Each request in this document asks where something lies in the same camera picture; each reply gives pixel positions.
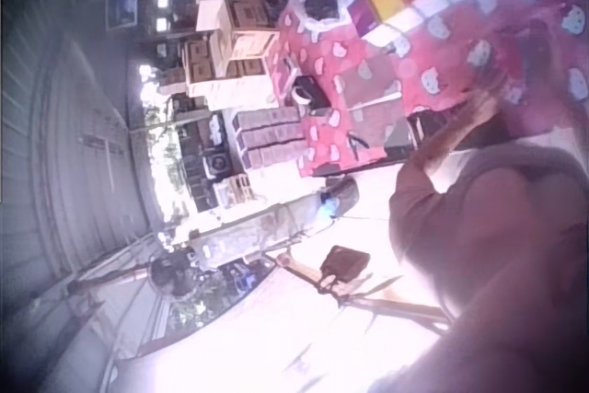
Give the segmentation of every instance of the person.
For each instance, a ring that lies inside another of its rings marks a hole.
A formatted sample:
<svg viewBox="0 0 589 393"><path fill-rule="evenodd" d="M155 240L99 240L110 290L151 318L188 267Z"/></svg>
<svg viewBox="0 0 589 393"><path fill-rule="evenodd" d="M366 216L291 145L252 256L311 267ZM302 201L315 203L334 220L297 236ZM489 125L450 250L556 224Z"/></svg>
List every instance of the person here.
<svg viewBox="0 0 589 393"><path fill-rule="evenodd" d="M474 153L446 193L431 180L500 113L504 76L486 78L401 168L389 202L398 260L425 278L453 325L374 391L589 391L589 183L580 163L559 149L509 143Z"/></svg>

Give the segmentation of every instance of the pink tablecloth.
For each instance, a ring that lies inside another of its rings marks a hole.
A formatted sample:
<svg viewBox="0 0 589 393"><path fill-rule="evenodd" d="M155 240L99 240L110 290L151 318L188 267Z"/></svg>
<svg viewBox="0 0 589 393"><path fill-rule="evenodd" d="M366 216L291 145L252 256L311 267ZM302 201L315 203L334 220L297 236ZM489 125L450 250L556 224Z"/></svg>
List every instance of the pink tablecloth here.
<svg viewBox="0 0 589 393"><path fill-rule="evenodd" d="M569 105L588 95L588 13L589 0L461 0L403 36L398 53L383 59L382 50L361 40L354 25L313 35L287 8L280 19L280 39L268 59L274 85L281 81L275 69L280 56L291 53L303 72L318 80L335 109L328 118L305 116L311 148L299 162L301 174L312 175L325 163L344 170L385 156L383 146L374 145L354 157L347 140L352 123L385 133L393 116L384 104L365 112L362 121L352 121L357 117L348 109L361 104L364 95L346 96L350 87L370 91L366 96L379 93L372 90L379 88L384 96L387 84L393 87L397 81L406 115L419 109L444 110L464 99L462 91L478 65L497 63L510 76L511 103L504 115L513 137L567 126ZM389 71L374 73L368 67L366 60L376 56L385 60ZM356 76L350 76L354 70Z"/></svg>

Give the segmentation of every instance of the pink fabric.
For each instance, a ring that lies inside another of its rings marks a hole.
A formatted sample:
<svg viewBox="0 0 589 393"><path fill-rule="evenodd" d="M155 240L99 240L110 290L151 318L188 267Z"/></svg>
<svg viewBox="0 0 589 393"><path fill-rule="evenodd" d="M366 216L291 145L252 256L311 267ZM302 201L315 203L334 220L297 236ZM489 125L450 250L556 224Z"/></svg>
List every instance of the pink fabric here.
<svg viewBox="0 0 589 393"><path fill-rule="evenodd" d="M555 126L568 126L565 101L572 100L567 90L569 72L572 68L578 70L587 82L589 32L584 23L581 32L576 34L562 25L573 6L575 11L578 8L588 15L589 0L493 1L496 7L488 14L483 13L480 0L452 4L439 14L451 32L447 40L434 37L424 23L406 35L410 51L402 58L398 55L385 56L387 61L383 66L387 69L372 73L370 78L363 75L363 63L377 55L383 57L382 51L361 40L354 25L320 34L318 41L313 42L311 34L300 26L295 14L287 8L279 23L281 37L271 48L268 58L274 85L279 89L278 85L284 80L276 65L280 56L289 52L296 57L304 74L316 77L333 108L340 113L337 121L333 120L331 124L324 118L304 118L306 137L312 149L299 164L301 175L309 176L314 168L327 162L337 163L345 169L366 165L385 156L383 147L376 145L360 151L359 160L354 158L346 139L346 133L353 129L348 108L350 103L361 103L364 98L344 99L347 87L362 90L364 86L375 88L378 84L380 92L373 91L372 94L384 96L385 85L398 78L402 84L406 115L422 108L451 108L464 99L461 92L470 85L474 75L474 68L468 63L468 54L481 40L491 45L494 60L508 71L514 97L520 90L523 92L519 104L511 105L505 111L513 137L545 133ZM533 28L537 23L543 26L539 35L530 31L530 26ZM550 53L547 64L552 75L541 75L539 81L534 81L530 78L534 77L534 73L525 70L524 66L533 64L538 58L535 52L538 42ZM441 88L441 92L436 94L428 93L422 82L422 74L433 69ZM349 74L354 70L355 78ZM342 91L339 77L343 73L348 74ZM393 119L383 105L375 108L381 111L371 112L369 119L364 119L362 124L371 126L372 131L384 133Z"/></svg>

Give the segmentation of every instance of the sign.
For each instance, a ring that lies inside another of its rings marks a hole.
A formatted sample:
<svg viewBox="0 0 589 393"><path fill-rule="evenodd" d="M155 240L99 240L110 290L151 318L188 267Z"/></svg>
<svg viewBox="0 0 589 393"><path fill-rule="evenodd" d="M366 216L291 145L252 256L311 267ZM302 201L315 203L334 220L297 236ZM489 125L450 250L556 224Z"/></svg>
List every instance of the sign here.
<svg viewBox="0 0 589 393"><path fill-rule="evenodd" d="M137 25L137 0L107 0L107 29Z"/></svg>

